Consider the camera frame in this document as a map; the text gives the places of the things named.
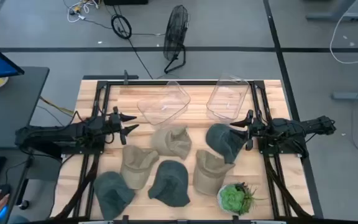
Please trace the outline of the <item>succulent plant in white pot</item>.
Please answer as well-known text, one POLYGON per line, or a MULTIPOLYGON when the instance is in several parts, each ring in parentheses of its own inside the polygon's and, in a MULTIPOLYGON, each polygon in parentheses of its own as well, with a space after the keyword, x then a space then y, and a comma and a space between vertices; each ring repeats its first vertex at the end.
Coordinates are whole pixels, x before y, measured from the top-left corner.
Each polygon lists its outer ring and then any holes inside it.
POLYGON ((223 185, 218 193, 217 200, 221 210, 232 215, 248 214, 257 207, 257 201, 267 200, 268 197, 256 197, 257 188, 252 188, 245 182, 223 185))

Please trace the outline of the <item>dark grey desk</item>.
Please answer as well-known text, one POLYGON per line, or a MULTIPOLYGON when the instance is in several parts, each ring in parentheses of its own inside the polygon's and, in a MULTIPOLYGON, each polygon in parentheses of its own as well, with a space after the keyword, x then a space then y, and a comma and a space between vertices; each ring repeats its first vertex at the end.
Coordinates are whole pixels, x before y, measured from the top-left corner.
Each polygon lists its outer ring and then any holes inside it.
POLYGON ((11 186, 9 200, 0 212, 0 224, 6 224, 21 191, 29 157, 14 147, 0 147, 0 158, 0 185, 11 186))
POLYGON ((0 87, 0 147, 14 147, 15 131, 30 123, 50 69, 24 67, 24 71, 0 87))

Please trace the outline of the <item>clear plastic bin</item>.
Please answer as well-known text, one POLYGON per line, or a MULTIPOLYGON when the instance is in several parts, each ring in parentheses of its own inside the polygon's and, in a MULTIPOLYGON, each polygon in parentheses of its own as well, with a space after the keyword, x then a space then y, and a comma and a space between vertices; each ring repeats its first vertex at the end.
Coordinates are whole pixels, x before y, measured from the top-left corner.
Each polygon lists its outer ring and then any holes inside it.
POLYGON ((150 124, 158 126, 172 122, 184 113, 191 98, 176 81, 146 94, 137 102, 137 107, 150 124))
POLYGON ((206 104, 208 115, 223 123, 237 119, 250 84, 242 77, 224 73, 216 82, 206 104))

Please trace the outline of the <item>dark green hat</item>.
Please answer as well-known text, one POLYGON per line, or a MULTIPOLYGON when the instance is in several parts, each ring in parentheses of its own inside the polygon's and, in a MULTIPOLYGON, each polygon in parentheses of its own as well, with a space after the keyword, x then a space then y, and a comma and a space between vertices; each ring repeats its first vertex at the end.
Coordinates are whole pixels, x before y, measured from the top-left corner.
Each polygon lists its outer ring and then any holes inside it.
POLYGON ((117 218, 135 197, 135 191, 113 171, 104 172, 95 179, 94 192, 105 220, 117 218))
POLYGON ((234 133, 235 129, 221 123, 213 124, 206 133, 207 145, 222 155, 224 162, 233 164, 246 140, 234 133))
POLYGON ((158 166, 153 185, 148 191, 150 199, 156 199, 169 207, 184 207, 190 203, 188 196, 188 171, 177 161, 166 160, 158 166))

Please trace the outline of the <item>grey table foot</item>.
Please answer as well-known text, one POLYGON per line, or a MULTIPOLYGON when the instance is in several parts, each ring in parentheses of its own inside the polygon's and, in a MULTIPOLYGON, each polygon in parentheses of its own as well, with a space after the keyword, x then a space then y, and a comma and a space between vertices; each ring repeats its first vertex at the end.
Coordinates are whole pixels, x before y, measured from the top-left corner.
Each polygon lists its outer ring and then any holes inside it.
POLYGON ((331 97, 334 100, 358 100, 358 92, 335 91, 331 97))
POLYGON ((333 10, 327 12, 312 12, 305 16, 309 21, 328 22, 358 22, 358 12, 351 12, 357 0, 341 0, 333 10))

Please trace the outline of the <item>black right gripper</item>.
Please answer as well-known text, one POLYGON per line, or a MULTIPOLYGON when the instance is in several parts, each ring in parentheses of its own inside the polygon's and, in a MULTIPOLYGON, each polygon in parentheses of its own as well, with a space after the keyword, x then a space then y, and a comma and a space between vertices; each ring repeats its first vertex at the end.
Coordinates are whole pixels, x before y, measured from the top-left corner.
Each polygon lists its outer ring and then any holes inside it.
POLYGON ((246 151, 250 151, 253 148, 253 137, 260 136, 260 132, 264 128, 264 123, 258 118, 254 118, 254 111, 249 110, 247 112, 246 118, 242 121, 236 121, 230 123, 231 126, 236 126, 240 128, 244 128, 247 126, 247 131, 240 131, 236 129, 232 129, 231 133, 235 134, 241 139, 246 139, 246 151))

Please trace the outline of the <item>black aluminium table frame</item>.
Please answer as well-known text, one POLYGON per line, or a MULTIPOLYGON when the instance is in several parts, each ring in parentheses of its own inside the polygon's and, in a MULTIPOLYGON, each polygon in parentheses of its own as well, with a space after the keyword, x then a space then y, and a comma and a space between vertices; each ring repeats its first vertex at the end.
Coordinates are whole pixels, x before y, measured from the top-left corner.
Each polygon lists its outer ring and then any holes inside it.
MULTIPOLYGON (((165 86, 163 80, 133 80, 127 85, 114 83, 110 88, 97 90, 97 81, 84 80, 81 82, 76 109, 81 118, 89 117, 94 110, 111 112, 114 106, 119 111, 132 116, 131 123, 135 129, 128 135, 127 143, 147 149, 150 146, 150 137, 156 126, 148 123, 137 108, 140 99, 156 96, 165 86)), ((184 166, 189 173, 194 171, 197 150, 205 150, 208 145, 205 136, 213 120, 207 115, 206 104, 211 96, 215 83, 211 80, 182 80, 180 86, 189 94, 191 100, 187 110, 175 119, 175 124, 184 124, 192 140, 192 148, 184 160, 184 166)), ((294 154, 280 156, 283 177, 287 189, 302 209, 314 214, 309 188, 301 159, 294 154)), ((81 171, 91 167, 92 158, 75 155, 62 166, 52 215, 60 213, 72 198, 78 187, 81 171)), ((151 199, 148 190, 155 177, 151 175, 143 189, 136 192, 134 200, 124 210, 131 223, 148 222, 190 222, 205 221, 212 223, 215 220, 230 220, 232 215, 221 210, 216 197, 197 192, 189 186, 190 202, 184 207, 169 207, 164 203, 151 199)), ((272 201, 270 198, 264 158, 257 148, 251 151, 243 150, 239 153, 235 167, 225 178, 225 183, 243 182, 248 184, 255 193, 255 204, 246 220, 262 220, 273 218, 272 201)))

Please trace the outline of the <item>tan baseball cap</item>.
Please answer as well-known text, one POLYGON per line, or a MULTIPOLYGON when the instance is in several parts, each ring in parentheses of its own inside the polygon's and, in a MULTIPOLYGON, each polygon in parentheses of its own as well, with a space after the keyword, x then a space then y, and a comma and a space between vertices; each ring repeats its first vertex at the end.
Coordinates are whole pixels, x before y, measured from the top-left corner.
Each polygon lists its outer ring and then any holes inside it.
POLYGON ((227 164, 224 159, 209 151, 198 150, 193 173, 194 188, 202 194, 216 196, 223 185, 226 173, 234 166, 235 164, 227 164))
POLYGON ((124 146, 120 173, 130 189, 142 189, 159 154, 154 150, 143 150, 137 146, 124 146))
POLYGON ((186 126, 172 126, 154 132, 150 145, 161 156, 173 156, 185 160, 190 152, 192 141, 186 126))

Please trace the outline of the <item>black floor fan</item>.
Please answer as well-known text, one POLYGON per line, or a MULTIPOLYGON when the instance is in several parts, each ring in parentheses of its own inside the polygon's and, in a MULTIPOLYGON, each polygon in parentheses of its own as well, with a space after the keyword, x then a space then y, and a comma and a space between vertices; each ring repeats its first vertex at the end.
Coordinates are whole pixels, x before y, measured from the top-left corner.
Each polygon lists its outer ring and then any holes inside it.
POLYGON ((186 32, 188 30, 189 15, 184 5, 177 5, 172 9, 167 28, 165 31, 163 56, 169 61, 164 68, 168 74, 186 64, 186 47, 184 45, 186 32), (179 59, 180 52, 183 52, 183 62, 176 67, 170 68, 171 64, 179 59))

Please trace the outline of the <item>black box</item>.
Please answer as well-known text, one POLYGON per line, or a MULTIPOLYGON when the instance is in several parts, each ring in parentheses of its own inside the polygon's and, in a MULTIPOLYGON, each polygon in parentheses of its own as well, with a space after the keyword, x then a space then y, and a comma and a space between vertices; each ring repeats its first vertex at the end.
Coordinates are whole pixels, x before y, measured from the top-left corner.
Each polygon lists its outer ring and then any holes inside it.
POLYGON ((115 5, 146 5, 149 3, 149 0, 103 0, 105 5, 115 6, 115 5))

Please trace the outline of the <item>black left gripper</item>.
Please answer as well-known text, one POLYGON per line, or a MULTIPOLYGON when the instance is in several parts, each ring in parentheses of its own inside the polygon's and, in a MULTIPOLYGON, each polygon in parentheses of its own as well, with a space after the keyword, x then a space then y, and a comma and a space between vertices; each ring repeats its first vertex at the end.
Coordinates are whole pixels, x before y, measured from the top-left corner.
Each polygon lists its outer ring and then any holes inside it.
POLYGON ((135 130, 135 128, 139 127, 139 125, 134 124, 132 126, 128 126, 124 128, 122 126, 122 122, 124 123, 127 121, 134 120, 136 118, 137 118, 136 116, 129 116, 129 115, 124 115, 123 113, 119 113, 118 107, 114 106, 113 112, 109 115, 109 119, 108 119, 108 129, 110 130, 111 140, 106 141, 106 144, 113 143, 114 133, 119 133, 121 144, 126 145, 127 144, 126 136, 128 136, 130 132, 135 130))

